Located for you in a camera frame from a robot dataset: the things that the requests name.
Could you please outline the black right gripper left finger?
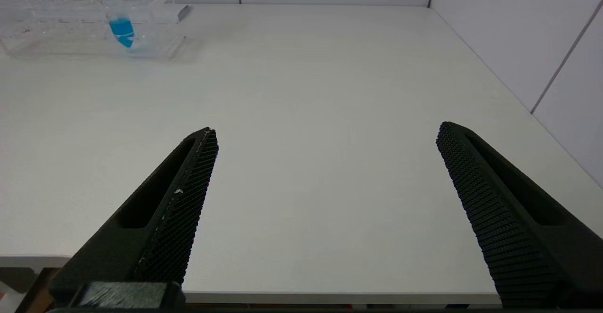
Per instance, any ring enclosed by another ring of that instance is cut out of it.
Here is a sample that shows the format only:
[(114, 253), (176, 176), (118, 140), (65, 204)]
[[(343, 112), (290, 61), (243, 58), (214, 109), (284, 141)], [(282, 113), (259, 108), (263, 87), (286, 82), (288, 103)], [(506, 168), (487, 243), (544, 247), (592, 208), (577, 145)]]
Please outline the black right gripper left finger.
[(187, 136), (56, 274), (56, 303), (97, 281), (182, 284), (218, 151), (211, 128)]

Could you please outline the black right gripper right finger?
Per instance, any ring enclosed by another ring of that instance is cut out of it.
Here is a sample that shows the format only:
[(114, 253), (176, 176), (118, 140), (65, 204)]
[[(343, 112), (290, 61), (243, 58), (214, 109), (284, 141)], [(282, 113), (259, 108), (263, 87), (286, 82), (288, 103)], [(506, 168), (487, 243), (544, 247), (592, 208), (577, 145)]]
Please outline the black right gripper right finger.
[(603, 242), (475, 132), (436, 145), (505, 309), (600, 309)]

